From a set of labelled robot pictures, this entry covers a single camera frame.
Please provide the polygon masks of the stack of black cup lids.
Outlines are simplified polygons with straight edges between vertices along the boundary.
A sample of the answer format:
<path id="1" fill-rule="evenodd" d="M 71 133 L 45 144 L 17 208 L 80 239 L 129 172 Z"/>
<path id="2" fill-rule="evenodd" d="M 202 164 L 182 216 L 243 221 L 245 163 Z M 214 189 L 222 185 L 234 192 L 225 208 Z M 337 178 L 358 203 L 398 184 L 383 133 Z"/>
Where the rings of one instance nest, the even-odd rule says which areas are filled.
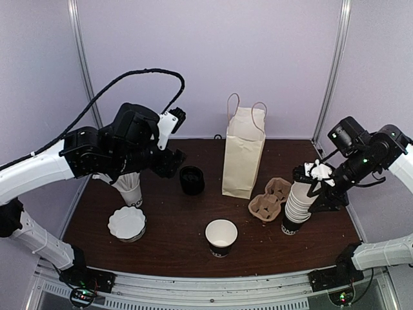
<path id="1" fill-rule="evenodd" d="M 183 192 L 190 196 L 201 194 L 205 189 L 203 171 L 195 166 L 181 168 L 179 181 Z"/>

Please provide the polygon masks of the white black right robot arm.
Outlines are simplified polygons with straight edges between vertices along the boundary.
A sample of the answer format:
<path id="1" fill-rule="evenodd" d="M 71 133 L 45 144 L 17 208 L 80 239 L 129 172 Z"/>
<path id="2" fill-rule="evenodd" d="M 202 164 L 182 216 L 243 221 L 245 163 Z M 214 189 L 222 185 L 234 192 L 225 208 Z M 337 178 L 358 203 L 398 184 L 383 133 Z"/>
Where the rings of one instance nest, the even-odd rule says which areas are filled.
<path id="1" fill-rule="evenodd" d="M 328 138 L 344 161 L 333 167 L 326 158 L 304 164 L 304 175 L 311 181 L 307 192 L 314 202 L 309 212 L 336 211 L 348 205 L 348 193 L 367 191 L 364 199 L 371 206 L 390 191 L 385 188 L 388 172 L 407 191 L 412 191 L 412 139 L 397 126 L 388 124 L 375 132 L 364 129 L 352 116 L 340 120 Z M 358 271 L 376 267 L 412 264 L 412 234 L 399 238 L 348 245 L 337 257 L 331 280 L 346 284 Z"/>

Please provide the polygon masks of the stack of paper cups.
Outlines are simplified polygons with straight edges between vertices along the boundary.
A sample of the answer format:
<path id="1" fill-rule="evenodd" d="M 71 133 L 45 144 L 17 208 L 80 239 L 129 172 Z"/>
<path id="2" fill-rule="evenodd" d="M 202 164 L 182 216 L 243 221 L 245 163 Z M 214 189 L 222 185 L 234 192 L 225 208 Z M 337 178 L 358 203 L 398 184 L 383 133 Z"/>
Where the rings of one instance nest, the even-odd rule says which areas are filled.
<path id="1" fill-rule="evenodd" d="M 288 194 L 281 222 L 281 230 L 286 235 L 295 235 L 311 217 L 310 206 L 318 195 L 308 197 L 311 184 L 294 181 Z"/>

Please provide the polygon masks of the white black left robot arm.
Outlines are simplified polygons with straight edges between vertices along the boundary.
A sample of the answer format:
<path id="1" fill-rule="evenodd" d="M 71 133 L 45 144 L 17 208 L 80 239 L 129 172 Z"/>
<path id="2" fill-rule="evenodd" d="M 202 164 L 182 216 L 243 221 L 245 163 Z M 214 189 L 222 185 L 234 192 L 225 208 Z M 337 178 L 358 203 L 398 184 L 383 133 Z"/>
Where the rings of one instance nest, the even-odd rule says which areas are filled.
<path id="1" fill-rule="evenodd" d="M 157 114 L 142 105 L 124 103 L 113 122 L 101 129 L 73 130 L 45 150 L 1 167 L 1 237 L 15 238 L 55 266 L 60 279 L 86 287 L 94 284 L 83 251 L 38 225 L 18 197 L 50 183 L 100 174 L 116 184 L 122 176 L 146 169 L 172 178 L 186 155 L 168 149 L 170 135 L 186 119 L 180 108 Z"/>

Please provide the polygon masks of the single black paper cup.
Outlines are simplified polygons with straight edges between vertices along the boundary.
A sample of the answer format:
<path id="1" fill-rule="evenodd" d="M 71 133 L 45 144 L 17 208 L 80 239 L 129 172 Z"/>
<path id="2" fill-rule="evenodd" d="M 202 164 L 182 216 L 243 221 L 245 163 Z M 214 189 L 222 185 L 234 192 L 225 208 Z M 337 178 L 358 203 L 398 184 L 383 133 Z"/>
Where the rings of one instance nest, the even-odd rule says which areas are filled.
<path id="1" fill-rule="evenodd" d="M 210 252 L 217 258 L 224 258 L 237 240 L 238 229 L 230 220 L 217 219 L 206 226 L 205 237 Z"/>

